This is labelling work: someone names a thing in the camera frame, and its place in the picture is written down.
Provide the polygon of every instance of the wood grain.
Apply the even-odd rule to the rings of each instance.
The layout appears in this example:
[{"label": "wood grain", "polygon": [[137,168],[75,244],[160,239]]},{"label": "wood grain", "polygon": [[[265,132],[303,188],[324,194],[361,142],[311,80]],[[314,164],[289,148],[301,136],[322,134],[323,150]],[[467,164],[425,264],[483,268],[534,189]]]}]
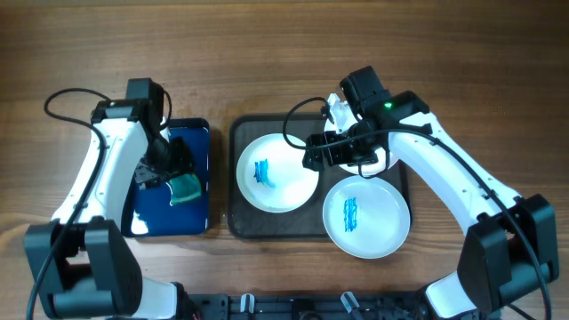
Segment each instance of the wood grain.
[{"label": "wood grain", "polygon": [[[392,92],[417,92],[489,172],[550,200],[562,275],[549,291],[554,317],[569,318],[568,13],[553,1],[0,10],[0,319],[24,317],[32,278],[22,236],[49,220],[87,149],[89,132],[45,116],[44,99],[72,86],[121,98],[132,77],[163,84],[174,117],[201,116],[215,129],[214,228],[129,241],[146,276],[193,293],[339,294],[415,290],[455,270],[463,235],[415,174],[413,229],[385,259],[352,258],[329,243],[247,243],[227,231],[231,123],[327,96],[366,65]],[[95,102],[70,94],[53,109],[86,119]],[[518,305],[543,314],[538,292]]]}]

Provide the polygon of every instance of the blue paint smear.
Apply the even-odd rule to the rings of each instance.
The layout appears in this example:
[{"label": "blue paint smear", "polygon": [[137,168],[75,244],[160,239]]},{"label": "blue paint smear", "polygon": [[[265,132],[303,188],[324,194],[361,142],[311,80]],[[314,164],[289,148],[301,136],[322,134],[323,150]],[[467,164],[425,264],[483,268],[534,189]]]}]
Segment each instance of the blue paint smear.
[{"label": "blue paint smear", "polygon": [[357,204],[355,198],[344,201],[344,227],[345,232],[352,232],[357,227]]},{"label": "blue paint smear", "polygon": [[262,183],[264,186],[267,186],[269,188],[274,188],[275,184],[268,179],[267,170],[268,170],[267,159],[261,160],[259,162],[255,161],[255,175],[253,177],[255,177],[257,183]]}]

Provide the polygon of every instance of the table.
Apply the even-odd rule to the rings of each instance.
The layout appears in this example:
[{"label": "table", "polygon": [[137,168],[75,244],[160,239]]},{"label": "table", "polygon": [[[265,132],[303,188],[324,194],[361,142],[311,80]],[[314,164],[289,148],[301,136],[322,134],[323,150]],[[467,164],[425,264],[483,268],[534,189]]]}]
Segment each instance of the table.
[{"label": "table", "polygon": [[[129,240],[144,275],[181,282],[192,293],[340,294],[416,290],[454,271],[463,234],[414,173],[413,229],[385,259],[356,259],[332,243],[247,243],[227,231],[232,122],[327,97],[366,65],[393,93],[417,92],[494,176],[553,204],[562,275],[549,291],[554,317],[569,317],[566,2],[4,4],[0,320],[24,317],[32,277],[22,237],[30,223],[48,221],[67,195],[90,135],[47,117],[44,99],[74,86],[119,99],[133,77],[162,84],[172,95],[173,117],[201,116],[212,127],[213,227],[203,236]],[[69,94],[52,107],[88,119],[96,101]],[[543,314],[539,292],[517,304]],[[507,311],[505,318],[515,317]]]}]

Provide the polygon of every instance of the wire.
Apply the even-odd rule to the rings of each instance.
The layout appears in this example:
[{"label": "wire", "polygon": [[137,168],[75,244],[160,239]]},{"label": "wire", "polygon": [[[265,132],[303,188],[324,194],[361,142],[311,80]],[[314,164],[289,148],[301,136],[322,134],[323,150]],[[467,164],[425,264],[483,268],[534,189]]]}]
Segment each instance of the wire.
[{"label": "wire", "polygon": [[162,124],[160,126],[160,131],[166,129],[168,127],[168,125],[170,125],[170,118],[172,117],[172,99],[170,99],[170,93],[168,93],[168,91],[164,90],[164,94],[166,95],[166,98],[168,99],[168,117],[166,118],[166,121],[164,122],[164,124]]},{"label": "wire", "polygon": [[103,163],[103,159],[105,157],[105,150],[106,150],[106,148],[105,148],[105,137],[99,131],[99,129],[95,128],[92,124],[86,123],[85,121],[74,119],[71,117],[56,115],[52,111],[49,110],[48,106],[49,106],[50,102],[53,99],[55,99],[56,97],[60,96],[61,94],[67,93],[67,92],[86,92],[86,93],[91,93],[91,94],[97,95],[104,100],[110,100],[110,98],[107,97],[106,95],[99,93],[99,92],[96,92],[96,91],[93,91],[93,90],[84,89],[84,88],[69,88],[69,89],[64,89],[64,90],[61,90],[61,91],[58,91],[58,92],[52,94],[51,96],[49,96],[49,98],[47,98],[47,100],[44,103],[44,112],[48,116],[55,118],[55,119],[58,119],[58,120],[61,120],[61,121],[67,121],[67,122],[74,123],[74,124],[81,124],[82,126],[85,126],[89,129],[91,129],[93,132],[95,132],[95,134],[97,135],[97,138],[99,138],[99,154],[97,156],[97,162],[95,163],[95,167],[92,170],[91,177],[89,177],[89,180],[87,181],[87,184],[85,185],[85,189],[83,190],[83,193],[81,194],[81,196],[79,197],[79,200],[76,203],[75,209],[73,210],[73,212],[69,216],[68,221],[63,226],[63,229],[61,230],[61,232],[59,233],[59,235],[55,239],[55,242],[53,242],[52,249],[48,253],[47,257],[45,257],[44,263],[42,264],[42,267],[40,268],[39,273],[37,274],[36,282],[34,283],[34,286],[32,287],[32,290],[29,294],[28,312],[26,315],[27,320],[32,320],[34,317],[34,307],[36,305],[36,297],[37,297],[37,294],[39,293],[39,289],[42,285],[42,282],[44,281],[45,273],[47,272],[47,269],[48,269],[50,263],[52,262],[53,257],[55,257],[55,255],[60,250],[61,244],[63,243],[63,241],[65,239],[65,235],[68,233],[69,228],[71,227],[71,225],[73,225],[73,222],[75,221],[75,219],[77,218],[79,213],[82,211],[83,203],[84,203],[85,199],[89,196],[89,193],[91,192],[92,185],[94,184],[94,182],[97,178],[97,175],[99,174],[100,168],[101,168],[102,163]]},{"label": "wire", "polygon": [[532,316],[525,313],[524,310],[514,306],[513,304],[508,304],[508,307],[512,310],[516,311],[519,315],[521,315],[525,320],[535,320]]},{"label": "wire", "polygon": [[345,139],[345,140],[341,140],[341,141],[336,141],[336,142],[332,142],[332,143],[327,143],[324,145],[320,145],[320,146],[314,146],[314,147],[306,147],[306,146],[298,146],[298,145],[294,145],[293,143],[291,143],[288,138],[286,137],[286,123],[288,122],[289,118],[291,117],[291,115],[293,114],[294,111],[296,111],[296,109],[302,107],[303,105],[305,105],[306,103],[309,103],[311,101],[316,101],[316,100],[323,100],[324,98],[320,98],[320,97],[316,97],[316,98],[311,98],[311,99],[307,99],[304,100],[303,102],[299,103],[298,105],[294,106],[294,108],[291,109],[291,111],[289,111],[289,113],[286,115],[286,118],[284,119],[284,123],[283,123],[283,136],[284,136],[284,140],[289,144],[289,146],[293,147],[293,148],[297,148],[297,149],[302,149],[302,150],[307,150],[307,151],[313,151],[313,150],[319,150],[319,149],[324,149],[324,148],[330,148],[330,147],[335,147],[335,146],[339,146],[342,144],[346,144],[346,143],[350,143],[351,141],[355,141],[355,140],[360,140],[363,138],[367,138],[367,137],[372,137],[374,135],[378,135],[378,134],[384,134],[384,133],[390,133],[390,132],[403,132],[403,133],[410,133],[410,134],[414,134],[414,135],[418,135],[424,139],[427,139],[431,142],[431,144],[434,145],[438,145],[440,148],[442,148],[444,151],[446,151],[449,155],[451,155],[459,164],[462,165],[462,167],[470,174],[470,176],[472,176],[472,178],[478,183],[478,185],[486,192],[486,194],[492,198],[492,200],[496,203],[496,205],[500,208],[500,210],[503,213],[503,216],[506,217],[506,220],[508,221],[508,223],[512,226],[512,228],[514,229],[514,234],[516,234],[518,236],[518,238],[520,239],[520,241],[522,242],[523,246],[524,246],[524,250],[525,253],[527,254],[528,258],[530,259],[530,261],[532,262],[533,265],[533,269],[535,271],[535,274],[537,276],[538,282],[540,284],[540,288],[541,288],[541,296],[543,298],[543,305],[545,308],[545,319],[546,320],[550,320],[551,319],[551,299],[549,297],[549,291],[548,291],[548,286],[545,283],[545,278],[543,277],[543,274],[541,272],[541,266],[539,261],[537,260],[537,257],[535,256],[535,251],[532,248],[532,245],[530,244],[529,240],[527,240],[527,237],[525,236],[524,231],[521,229],[521,227],[519,226],[519,224],[517,223],[517,221],[514,219],[514,217],[512,217],[512,215],[509,213],[508,208],[506,207],[506,205],[504,205],[504,203],[498,198],[498,196],[496,195],[496,192],[492,189],[490,189],[488,187],[488,185],[486,185],[486,183],[484,182],[484,180],[482,180],[482,178],[480,178],[480,176],[478,175],[478,173],[476,173],[474,171],[474,169],[472,169],[470,167],[470,165],[464,160],[462,159],[461,156],[459,156],[452,148],[448,147],[447,145],[445,145],[441,140],[439,140],[438,138],[432,137],[428,134],[422,133],[422,132],[416,132],[413,130],[409,130],[409,129],[382,129],[382,130],[376,130],[373,132],[368,132],[368,133],[364,133],[364,134],[359,134],[357,136]]}]

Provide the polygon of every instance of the black tray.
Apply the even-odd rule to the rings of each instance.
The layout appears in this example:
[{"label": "black tray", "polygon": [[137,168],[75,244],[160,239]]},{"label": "black tray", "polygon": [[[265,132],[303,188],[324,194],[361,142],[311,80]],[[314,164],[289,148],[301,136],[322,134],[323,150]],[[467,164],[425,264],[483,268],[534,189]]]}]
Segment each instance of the black tray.
[{"label": "black tray", "polygon": [[[257,138],[283,131],[283,114],[249,115],[238,118],[229,132],[229,201],[228,228],[231,233],[250,240],[328,240],[322,221],[322,206],[328,191],[340,180],[352,174],[339,166],[326,167],[320,172],[317,189],[301,207],[286,213],[269,213],[249,204],[237,186],[235,170],[244,149]],[[320,114],[293,115],[287,133],[301,140],[324,129],[325,118]],[[397,161],[379,176],[395,187],[409,206],[409,188],[405,165]]]}]

